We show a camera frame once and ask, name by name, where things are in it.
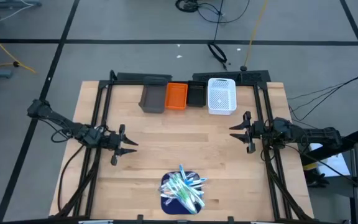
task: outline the power cord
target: power cord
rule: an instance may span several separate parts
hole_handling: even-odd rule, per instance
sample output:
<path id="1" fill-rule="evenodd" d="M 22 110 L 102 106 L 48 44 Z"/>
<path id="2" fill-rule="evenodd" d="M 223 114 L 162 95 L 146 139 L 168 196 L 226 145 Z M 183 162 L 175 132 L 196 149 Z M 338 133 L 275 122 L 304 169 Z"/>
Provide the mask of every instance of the power cord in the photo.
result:
<path id="1" fill-rule="evenodd" d="M 4 18 L 0 19 L 0 22 L 3 21 L 3 20 L 5 20 L 5 19 L 8 19 L 8 18 L 10 18 L 10 17 L 12 17 L 12 16 L 14 16 L 14 15 L 16 15 L 17 13 L 23 11 L 24 9 L 28 9 L 28 8 L 34 6 L 34 5 L 32 5 L 32 4 L 26 3 L 26 2 L 23 1 L 23 0 L 21 0 L 21 1 L 22 1 L 24 4 L 28 5 L 28 6 L 22 8 L 22 9 L 19 9 L 18 11 L 16 11 L 16 12 L 13 13 L 13 14 L 11 14 L 10 16 L 7 16 L 7 17 L 4 17 Z M 23 67 L 23 68 L 25 68 L 25 69 L 31 71 L 32 73 L 36 73 L 36 71 L 35 71 L 33 68 L 30 68 L 30 67 L 24 65 L 24 64 L 21 63 L 18 59 L 16 59 L 11 53 L 9 53 L 9 52 L 5 49 L 4 46 L 2 46 L 2 44 L 0 44 L 0 48 L 2 48 L 3 51 L 5 51 L 5 53 L 8 54 L 8 56 L 10 56 L 10 58 L 13 59 L 13 63 L 2 63 L 2 64 L 0 64 L 0 67 L 8 66 L 8 65 L 13 65 L 13 66 L 16 67 L 16 68 L 17 68 L 17 67 Z"/>
<path id="2" fill-rule="evenodd" d="M 59 180 L 59 188 L 57 191 L 57 208 L 59 210 L 59 212 L 62 211 L 62 208 L 60 206 L 60 201 L 61 201 L 61 194 L 62 194 L 62 185 L 63 185 L 63 176 L 65 174 L 65 171 L 69 165 L 69 163 L 74 159 L 74 157 L 76 155 L 78 155 L 78 153 L 80 153 L 80 151 L 84 148 L 84 145 L 82 145 L 76 152 L 74 152 L 74 154 L 68 159 L 68 161 L 66 162 L 65 166 L 63 167 L 62 173 L 60 174 L 60 180 Z"/>
<path id="3" fill-rule="evenodd" d="M 8 18 L 10 18 L 10 17 L 12 17 L 12 16 L 18 14 L 19 12 L 21 12 L 21 11 L 23 11 L 23 10 L 25 10 L 25 9 L 28 9 L 28 8 L 34 6 L 33 4 L 29 4 L 29 3 L 27 3 L 27 2 L 25 2 L 25 1 L 23 1 L 23 0 L 21 0 L 21 1 L 23 2 L 23 4 L 25 4 L 25 5 L 27 5 L 27 6 L 21 8 L 21 9 L 19 9 L 19 10 L 17 10 L 16 12 L 12 13 L 12 14 L 9 15 L 9 16 L 3 17 L 2 19 L 0 19 L 0 22 L 2 22 L 2 21 L 4 21 L 4 20 L 6 20 L 6 19 L 8 19 Z"/>
<path id="4" fill-rule="evenodd" d="M 294 115 L 294 117 L 295 117 L 298 121 L 303 121 L 307 116 L 309 116 L 309 114 L 310 114 L 311 112 L 313 112 L 313 111 L 314 111 L 321 103 L 323 103 L 328 97 L 330 97 L 332 94 L 334 94 L 334 93 L 335 93 L 336 91 L 338 91 L 340 88 L 342 88 L 342 87 L 346 86 L 347 84 L 353 82 L 354 80 L 358 80 L 358 77 L 355 77 L 355 78 L 353 78 L 353 79 L 351 79 L 351 80 L 349 80 L 349 81 L 347 81 L 347 82 L 342 83 L 342 84 L 339 85 L 338 87 L 335 87 L 335 88 L 333 88 L 332 90 L 329 90 L 327 93 L 324 93 L 324 94 L 318 96 L 317 98 L 314 98 L 314 99 L 312 99 L 311 101 L 309 101 L 309 102 L 307 102 L 307 103 L 305 103 L 305 104 L 303 104 L 303 105 L 297 107 L 295 110 L 293 110 L 292 107 L 290 106 L 290 112 Z M 301 107 L 303 107 L 303 106 L 306 106 L 306 105 L 312 103 L 314 100 L 316 100 L 316 99 L 318 99 L 318 98 L 320 98 L 320 97 L 322 97 L 322 96 L 324 96 L 324 95 L 327 95 L 327 96 L 324 97 L 324 99 L 322 99 L 322 100 L 321 100 L 316 106 L 314 106 L 309 112 L 307 112 L 307 114 L 304 115 L 304 117 L 302 117 L 302 118 L 298 118 L 298 117 L 297 117 L 297 115 L 295 114 L 295 111 L 296 111 L 297 109 L 299 109 L 299 108 L 301 108 Z"/>
<path id="5" fill-rule="evenodd" d="M 56 135 L 57 133 L 59 133 L 61 136 L 63 136 L 63 138 L 65 139 L 69 139 L 69 137 L 65 134 L 62 133 L 62 130 L 58 130 L 57 128 L 55 128 L 51 123 L 49 123 L 48 121 L 44 120 L 44 119 L 38 119 L 39 121 L 42 121 L 44 123 L 46 123 L 47 125 L 49 125 L 51 128 L 53 128 L 53 130 L 55 130 L 55 132 L 52 134 L 52 136 Z"/>
<path id="6" fill-rule="evenodd" d="M 222 11 L 222 7 L 223 7 L 223 0 L 221 0 L 221 7 L 219 8 L 219 12 Z M 221 19 L 221 13 L 219 13 L 219 15 L 218 15 L 218 20 L 220 20 L 220 19 Z M 216 36 L 218 34 L 218 28 L 219 28 L 219 23 L 216 24 L 214 40 L 211 43 L 207 44 L 207 46 L 208 46 L 209 51 L 214 56 L 214 58 L 218 62 L 222 63 L 223 69 L 227 70 L 227 66 L 226 66 L 227 57 L 226 57 L 226 54 L 223 52 L 223 50 L 220 47 L 218 47 L 215 44 Z M 219 52 L 220 56 L 214 51 L 213 48 L 215 48 Z"/>
<path id="7" fill-rule="evenodd" d="M 247 1 L 247 5 L 244 8 L 244 10 L 242 11 L 242 13 L 240 14 L 240 16 L 236 17 L 235 19 L 232 19 L 230 21 L 221 21 L 221 18 L 219 17 L 217 21 L 212 21 L 210 19 L 205 18 L 204 15 L 202 15 L 202 13 L 200 12 L 201 8 L 205 8 L 211 12 L 213 12 L 215 15 L 221 16 L 223 17 L 222 14 L 222 10 L 221 9 L 217 9 L 217 7 L 215 7 L 214 5 L 210 4 L 210 3 L 198 3 L 198 0 L 177 0 L 175 3 L 175 6 L 177 9 L 179 9 L 182 12 L 198 12 L 198 14 L 205 20 L 208 22 L 212 22 L 212 23 L 217 23 L 217 24 L 228 24 L 230 22 L 235 22 L 237 20 L 239 20 L 247 11 L 248 6 L 249 6 L 250 0 Z"/>
<path id="8" fill-rule="evenodd" d="M 338 86 L 340 86 L 340 85 L 342 85 L 342 84 L 344 84 L 344 83 L 345 83 L 345 82 L 342 82 L 342 83 L 337 84 L 337 85 L 333 85 L 333 86 L 329 86 L 329 87 L 327 87 L 327 88 L 323 88 L 322 90 L 312 91 L 311 93 L 306 93 L 306 94 L 302 94 L 302 95 L 299 95 L 299 96 L 296 96 L 296 97 L 287 98 L 287 100 L 295 100 L 295 99 L 301 98 L 301 97 L 303 97 L 303 96 L 309 96 L 309 95 L 312 95 L 312 94 L 314 94 L 314 93 L 319 93 L 319 92 L 322 92 L 322 91 L 324 91 L 324 90 L 328 90 L 328 89 L 330 89 L 330 88 L 338 87 Z"/>
<path id="9" fill-rule="evenodd" d="M 15 58 L 15 56 L 13 56 L 11 53 L 9 53 L 4 46 L 2 46 L 2 44 L 0 44 L 0 48 L 3 49 L 3 51 L 5 51 L 6 54 L 8 54 L 8 56 L 10 56 L 11 59 L 13 59 L 13 63 L 3 63 L 3 64 L 0 64 L 0 67 L 2 66 L 6 66 L 6 65 L 13 65 L 14 67 L 23 67 L 27 70 L 30 70 L 32 73 L 37 73 L 34 69 L 24 65 L 22 62 L 20 62 L 18 59 Z"/>
<path id="10" fill-rule="evenodd" d="M 254 41 L 254 39 L 255 39 L 258 26 L 259 26 L 259 24 L 260 24 L 260 22 L 262 20 L 262 17 L 264 15 L 265 10 L 266 10 L 266 6 L 267 6 L 268 1 L 269 0 L 264 1 L 264 5 L 262 6 L 262 10 L 260 10 L 259 17 L 258 17 L 258 20 L 256 21 L 254 30 L 252 31 L 251 39 L 249 40 L 249 45 L 248 45 L 248 49 L 247 49 L 246 60 L 244 62 L 244 66 L 242 66 L 240 68 L 240 70 L 242 70 L 242 71 L 247 70 L 247 62 L 248 62 L 248 59 L 250 58 L 250 55 L 251 55 L 252 41 Z"/>

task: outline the black tray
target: black tray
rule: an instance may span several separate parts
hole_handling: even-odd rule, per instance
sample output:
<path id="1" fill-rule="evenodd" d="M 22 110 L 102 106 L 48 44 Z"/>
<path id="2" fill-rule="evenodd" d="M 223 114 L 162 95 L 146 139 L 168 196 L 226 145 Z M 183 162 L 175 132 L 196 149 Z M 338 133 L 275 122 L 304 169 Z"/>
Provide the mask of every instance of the black tray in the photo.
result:
<path id="1" fill-rule="evenodd" d="M 144 79 L 146 77 L 165 78 L 166 80 L 168 80 L 168 82 L 170 82 L 172 80 L 171 75 L 147 74 L 147 73 L 127 73 L 127 72 L 117 73 L 117 79 L 120 81 L 141 82 L 141 81 L 144 81 Z"/>
<path id="2" fill-rule="evenodd" d="M 203 107 L 206 104 L 206 82 L 189 81 L 187 105 Z"/>

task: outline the gray tray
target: gray tray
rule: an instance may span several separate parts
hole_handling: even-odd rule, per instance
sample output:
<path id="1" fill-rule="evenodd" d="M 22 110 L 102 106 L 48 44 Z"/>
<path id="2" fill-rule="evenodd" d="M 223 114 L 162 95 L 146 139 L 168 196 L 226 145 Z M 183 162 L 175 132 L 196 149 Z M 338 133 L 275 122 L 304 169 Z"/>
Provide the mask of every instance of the gray tray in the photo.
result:
<path id="1" fill-rule="evenodd" d="M 145 113 L 163 113 L 168 80 L 165 78 L 146 77 L 139 106 Z"/>

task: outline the yellow cable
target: yellow cable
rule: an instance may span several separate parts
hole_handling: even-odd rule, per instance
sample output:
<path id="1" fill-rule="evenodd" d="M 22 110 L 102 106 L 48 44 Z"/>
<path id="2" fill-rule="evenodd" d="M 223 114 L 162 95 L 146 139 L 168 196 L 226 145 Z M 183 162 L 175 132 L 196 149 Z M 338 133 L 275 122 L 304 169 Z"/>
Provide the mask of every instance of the yellow cable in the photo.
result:
<path id="1" fill-rule="evenodd" d="M 12 63 L 3 63 L 3 64 L 0 64 L 0 67 L 2 67 L 2 66 L 10 66 L 10 65 L 12 65 Z"/>
<path id="2" fill-rule="evenodd" d="M 251 39 L 250 39 L 250 41 L 249 41 L 248 50 L 247 50 L 247 56 L 246 56 L 246 60 L 245 60 L 245 62 L 244 62 L 244 66 L 247 66 L 248 58 L 249 58 L 249 56 L 251 55 L 252 41 L 254 40 L 254 38 L 255 38 L 255 36 L 256 36 L 256 30 L 258 29 L 259 23 L 260 23 L 260 21 L 262 20 L 262 16 L 263 16 L 263 14 L 264 14 L 264 12 L 265 12 L 266 5 L 267 5 L 267 2 L 268 2 L 268 1 L 269 1 L 269 0 L 265 0 L 264 5 L 262 6 L 262 10 L 261 10 L 260 13 L 259 13 L 259 18 L 258 18 L 258 20 L 256 21 L 256 25 L 255 25 L 255 27 L 254 27 L 254 31 L 252 31 L 252 35 L 251 35 Z"/>
<path id="3" fill-rule="evenodd" d="M 16 59 L 11 53 L 9 53 L 4 46 L 2 46 L 2 44 L 0 44 L 0 47 L 5 51 L 5 53 L 7 53 L 15 62 L 17 62 L 19 64 L 19 66 L 27 69 L 27 70 L 30 70 L 31 72 L 33 73 L 36 73 L 36 71 L 28 66 L 25 66 L 23 63 L 21 63 L 18 59 Z"/>

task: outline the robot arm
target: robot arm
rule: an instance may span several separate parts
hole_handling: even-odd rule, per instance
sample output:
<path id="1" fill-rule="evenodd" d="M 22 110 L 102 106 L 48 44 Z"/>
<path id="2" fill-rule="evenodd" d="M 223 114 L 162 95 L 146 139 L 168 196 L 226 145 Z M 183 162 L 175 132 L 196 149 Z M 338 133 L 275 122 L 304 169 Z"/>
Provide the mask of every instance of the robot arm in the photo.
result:
<path id="1" fill-rule="evenodd" d="M 233 130 L 246 129 L 245 134 L 230 134 L 242 141 L 248 143 L 248 153 L 255 151 L 255 145 L 252 139 L 264 139 L 268 144 L 279 149 L 283 149 L 288 143 L 320 143 L 331 148 L 338 148 L 342 145 L 342 138 L 339 131 L 334 128 L 324 129 L 304 129 L 291 124 L 284 118 L 275 118 L 270 126 L 265 126 L 263 121 L 255 121 L 250 124 L 250 112 L 247 111 L 243 116 L 243 122 L 240 125 L 231 127 Z"/>
<path id="2" fill-rule="evenodd" d="M 49 102 L 46 100 L 33 100 L 31 106 L 27 109 L 27 115 L 35 119 L 49 120 L 60 127 L 62 133 L 68 138 L 74 138 L 79 143 L 89 148 L 101 147 L 114 151 L 111 159 L 111 164 L 117 164 L 117 156 L 123 154 L 136 152 L 135 149 L 124 149 L 121 143 L 137 146 L 138 144 L 128 139 L 125 135 L 125 125 L 120 125 L 118 134 L 112 131 L 109 135 L 105 136 L 103 133 L 106 128 L 92 128 L 87 124 L 75 123 L 65 118 L 64 116 L 54 112 Z"/>

